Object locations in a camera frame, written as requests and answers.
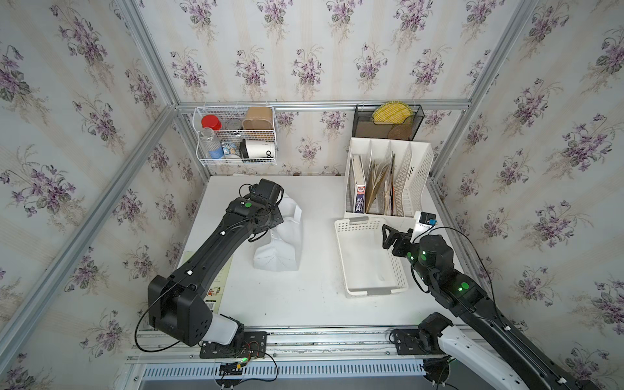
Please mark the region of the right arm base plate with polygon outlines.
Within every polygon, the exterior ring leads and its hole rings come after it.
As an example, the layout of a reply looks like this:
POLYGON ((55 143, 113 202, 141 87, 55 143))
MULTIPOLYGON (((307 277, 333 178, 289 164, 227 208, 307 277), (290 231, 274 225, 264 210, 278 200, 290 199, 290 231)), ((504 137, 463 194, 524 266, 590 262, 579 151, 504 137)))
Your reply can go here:
POLYGON ((419 328, 394 328, 388 339, 400 356, 446 355, 440 347, 441 336, 419 328))

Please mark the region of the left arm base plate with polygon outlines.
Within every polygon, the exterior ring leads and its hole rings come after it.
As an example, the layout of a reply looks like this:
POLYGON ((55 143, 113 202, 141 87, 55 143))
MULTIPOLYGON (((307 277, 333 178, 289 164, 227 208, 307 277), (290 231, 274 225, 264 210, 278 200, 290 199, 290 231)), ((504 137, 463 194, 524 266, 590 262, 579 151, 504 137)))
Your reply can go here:
POLYGON ((263 358, 267 349, 268 333, 244 331, 237 334, 231 344, 201 343, 199 357, 202 359, 263 358))

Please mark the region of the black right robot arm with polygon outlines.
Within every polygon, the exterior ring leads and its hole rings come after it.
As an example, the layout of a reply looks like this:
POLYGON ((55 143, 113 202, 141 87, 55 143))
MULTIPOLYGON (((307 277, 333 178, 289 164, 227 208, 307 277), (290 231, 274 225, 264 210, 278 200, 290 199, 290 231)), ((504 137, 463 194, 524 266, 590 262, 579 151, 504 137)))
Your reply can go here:
POLYGON ((409 261, 414 278, 427 286, 435 301, 476 331, 490 345, 472 345, 465 334, 440 313, 418 326, 421 349, 437 345, 497 389, 594 389, 544 354, 498 310, 493 298, 454 266, 453 249, 434 229, 414 236, 382 227, 385 250, 409 261))

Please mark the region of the white insulated delivery bag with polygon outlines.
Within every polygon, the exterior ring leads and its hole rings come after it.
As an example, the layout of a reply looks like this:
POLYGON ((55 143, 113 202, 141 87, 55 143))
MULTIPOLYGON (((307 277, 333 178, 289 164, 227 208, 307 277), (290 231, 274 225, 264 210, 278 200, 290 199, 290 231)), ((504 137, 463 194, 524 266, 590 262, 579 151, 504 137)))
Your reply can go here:
POLYGON ((298 271, 302 259, 302 209, 289 195, 279 205, 284 222, 271 229, 255 250, 253 267, 262 271, 298 271))

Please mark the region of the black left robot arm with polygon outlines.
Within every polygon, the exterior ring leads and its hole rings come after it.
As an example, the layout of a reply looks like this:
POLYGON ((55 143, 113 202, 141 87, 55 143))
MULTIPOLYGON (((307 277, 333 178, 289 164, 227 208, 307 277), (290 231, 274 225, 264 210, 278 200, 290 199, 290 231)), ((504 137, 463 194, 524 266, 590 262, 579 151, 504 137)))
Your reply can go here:
POLYGON ((199 249, 168 277, 148 286, 149 325, 187 346, 201 343, 240 349, 244 325, 216 315, 205 298, 216 276, 246 241, 262 237, 284 222, 279 205, 284 189, 261 179, 229 203, 221 221, 199 249))

